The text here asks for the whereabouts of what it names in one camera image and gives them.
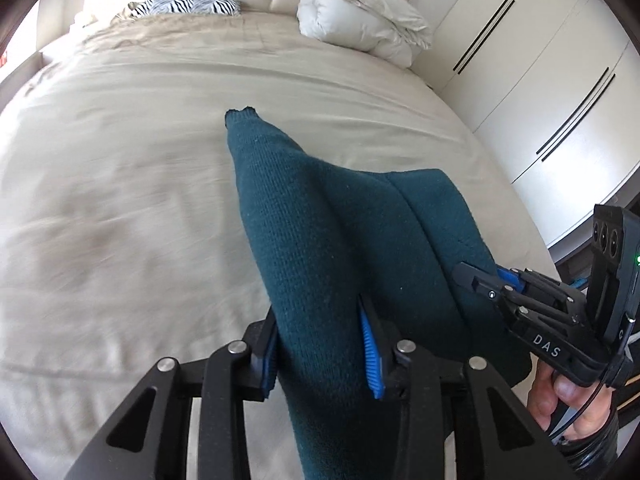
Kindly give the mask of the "person's right hand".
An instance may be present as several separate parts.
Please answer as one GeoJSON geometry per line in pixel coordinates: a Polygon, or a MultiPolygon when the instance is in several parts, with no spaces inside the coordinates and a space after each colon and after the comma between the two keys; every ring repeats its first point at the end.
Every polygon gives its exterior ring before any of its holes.
{"type": "MultiPolygon", "coordinates": [[[[547,430],[551,424],[551,416],[560,402],[569,408],[578,410],[588,401],[596,389],[597,384],[582,388],[562,375],[555,376],[551,366],[539,361],[526,406],[538,425],[543,430],[547,430]]],[[[567,440],[574,441],[590,437],[598,432],[610,416],[613,392],[612,388],[602,388],[582,413],[582,416],[567,428],[563,436],[567,440]]]]}

